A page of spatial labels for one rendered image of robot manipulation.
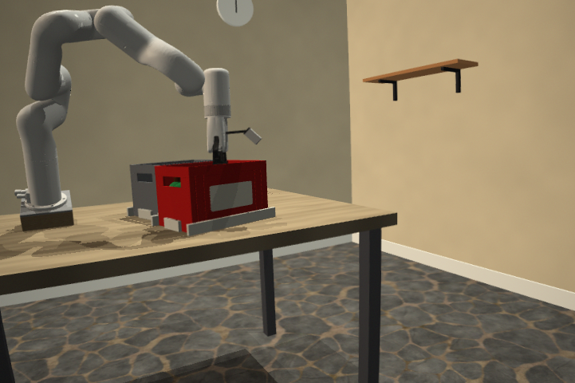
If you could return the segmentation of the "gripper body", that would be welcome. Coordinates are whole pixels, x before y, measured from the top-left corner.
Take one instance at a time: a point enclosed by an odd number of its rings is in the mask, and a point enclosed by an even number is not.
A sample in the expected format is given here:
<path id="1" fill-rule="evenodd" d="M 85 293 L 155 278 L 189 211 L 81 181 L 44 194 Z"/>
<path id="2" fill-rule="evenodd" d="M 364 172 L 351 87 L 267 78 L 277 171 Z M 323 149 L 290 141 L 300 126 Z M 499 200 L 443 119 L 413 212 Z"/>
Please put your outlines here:
<path id="1" fill-rule="evenodd" d="M 212 153 L 215 136 L 219 137 L 219 151 L 228 151 L 227 118 L 229 115 L 205 116 L 207 119 L 207 151 Z"/>

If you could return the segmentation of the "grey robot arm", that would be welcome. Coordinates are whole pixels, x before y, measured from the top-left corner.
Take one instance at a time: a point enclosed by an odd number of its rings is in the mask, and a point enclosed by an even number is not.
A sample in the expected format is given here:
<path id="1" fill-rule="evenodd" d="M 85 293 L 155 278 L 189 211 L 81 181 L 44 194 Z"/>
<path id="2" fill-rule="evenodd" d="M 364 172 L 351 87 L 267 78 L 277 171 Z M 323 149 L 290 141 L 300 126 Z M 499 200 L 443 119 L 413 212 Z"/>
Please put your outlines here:
<path id="1" fill-rule="evenodd" d="M 231 116 L 230 77 L 226 69 L 203 72 L 185 54 L 137 23 L 122 6 L 98 10 L 56 10 L 43 14 L 33 24 L 25 88 L 36 102 L 24 107 L 16 120 L 28 189 L 15 190 L 14 194 L 17 199 L 25 198 L 25 206 L 34 211 L 53 210 L 67 202 L 61 192 L 57 146 L 52 134 L 65 121 L 72 86 L 68 70 L 61 65 L 64 43 L 107 38 L 135 61 L 174 81 L 181 95 L 203 95 L 204 116 Z"/>

